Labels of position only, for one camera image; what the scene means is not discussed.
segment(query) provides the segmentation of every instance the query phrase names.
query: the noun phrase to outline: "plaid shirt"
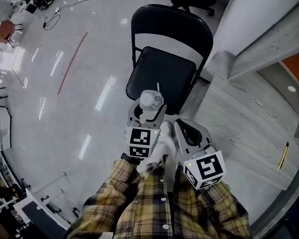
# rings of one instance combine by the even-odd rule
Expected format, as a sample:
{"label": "plaid shirt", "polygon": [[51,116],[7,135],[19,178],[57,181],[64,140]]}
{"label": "plaid shirt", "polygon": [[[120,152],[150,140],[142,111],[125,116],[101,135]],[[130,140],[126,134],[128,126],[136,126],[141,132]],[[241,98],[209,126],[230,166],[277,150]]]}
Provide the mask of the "plaid shirt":
{"label": "plaid shirt", "polygon": [[126,160],[115,161],[111,176],[85,202],[66,237],[251,238],[248,214],[223,182],[197,191],[178,166],[170,205],[166,157],[147,165],[143,173]]}

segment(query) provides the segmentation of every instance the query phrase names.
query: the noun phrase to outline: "shiny floor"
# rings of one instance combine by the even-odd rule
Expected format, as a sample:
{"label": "shiny floor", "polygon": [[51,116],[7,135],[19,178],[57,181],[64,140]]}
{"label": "shiny floor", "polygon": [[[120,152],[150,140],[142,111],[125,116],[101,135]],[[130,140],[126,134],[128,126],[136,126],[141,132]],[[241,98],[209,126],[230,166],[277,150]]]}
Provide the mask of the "shiny floor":
{"label": "shiny floor", "polygon": [[[57,6],[77,1],[80,0],[55,0],[44,11],[45,16],[53,16]],[[19,36],[20,47],[14,51],[13,59],[0,61],[0,69],[6,73],[0,79],[7,86],[12,114],[12,149],[5,153],[17,175],[32,187],[66,171],[65,178],[39,196],[62,189],[64,194],[53,203],[69,221],[75,219],[72,208],[80,209],[98,190],[114,160],[125,151],[124,131],[132,103],[125,94],[132,72],[130,20],[139,7],[149,3],[170,5],[169,0],[90,0],[62,9],[59,22],[49,31],[42,29],[44,17],[37,11],[25,22],[27,29]],[[192,9],[213,33],[224,11],[220,4],[214,8],[214,17]],[[71,58],[86,32],[58,95]],[[149,45],[200,61],[197,53],[167,37],[142,35],[136,42],[139,47]],[[6,71],[9,67],[17,76]],[[203,84],[195,86],[180,114],[182,118],[194,117],[205,89]],[[271,203],[276,193],[268,193],[266,201]],[[259,210],[259,202],[260,199],[255,201],[255,210]],[[260,208],[259,213],[252,214],[252,220],[262,211]]]}

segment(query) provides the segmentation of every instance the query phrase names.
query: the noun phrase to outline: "red line on floor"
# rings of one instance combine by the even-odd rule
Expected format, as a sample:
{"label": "red line on floor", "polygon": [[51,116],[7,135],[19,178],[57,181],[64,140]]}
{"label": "red line on floor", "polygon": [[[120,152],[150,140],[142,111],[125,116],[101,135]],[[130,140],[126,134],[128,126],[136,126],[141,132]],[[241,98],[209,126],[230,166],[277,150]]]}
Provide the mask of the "red line on floor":
{"label": "red line on floor", "polygon": [[71,67],[71,65],[72,65],[72,62],[73,62],[73,60],[74,60],[74,57],[75,57],[76,53],[78,52],[79,48],[81,47],[81,44],[82,44],[82,42],[83,42],[83,40],[84,40],[84,38],[85,38],[85,36],[86,36],[87,34],[88,34],[88,32],[86,32],[85,35],[83,36],[83,38],[82,38],[82,40],[81,40],[79,46],[77,47],[77,49],[76,49],[76,51],[75,51],[75,53],[74,53],[74,55],[73,55],[73,57],[72,57],[72,59],[71,59],[71,62],[70,62],[70,64],[69,64],[69,66],[68,66],[68,69],[67,69],[66,72],[65,72],[65,75],[64,75],[64,77],[63,77],[61,86],[60,86],[60,88],[59,88],[58,95],[60,94],[60,91],[61,91],[61,88],[62,88],[62,86],[63,86],[65,77],[67,76],[67,74],[68,74],[68,72],[69,72],[69,69],[70,69],[70,67]]}

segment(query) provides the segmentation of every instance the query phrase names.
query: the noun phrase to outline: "chair backrest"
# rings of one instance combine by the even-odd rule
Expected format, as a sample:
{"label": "chair backrest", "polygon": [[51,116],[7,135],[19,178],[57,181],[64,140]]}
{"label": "chair backrest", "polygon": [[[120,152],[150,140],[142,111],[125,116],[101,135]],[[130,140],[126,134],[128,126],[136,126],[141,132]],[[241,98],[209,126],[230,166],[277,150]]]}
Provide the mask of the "chair backrest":
{"label": "chair backrest", "polygon": [[158,34],[173,38],[197,51],[206,60],[213,47],[213,35],[198,16],[160,4],[139,8],[131,20],[132,39],[135,34]]}

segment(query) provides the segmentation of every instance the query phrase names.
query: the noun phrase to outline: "person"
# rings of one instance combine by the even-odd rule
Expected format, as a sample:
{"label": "person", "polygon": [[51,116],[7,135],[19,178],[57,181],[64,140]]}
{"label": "person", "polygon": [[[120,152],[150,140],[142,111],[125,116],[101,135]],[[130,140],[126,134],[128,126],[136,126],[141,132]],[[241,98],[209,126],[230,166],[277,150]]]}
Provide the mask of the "person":
{"label": "person", "polygon": [[144,172],[137,171],[139,160],[123,153],[66,238],[251,238],[248,213],[229,186],[195,190],[174,161],[171,125],[160,128]]}

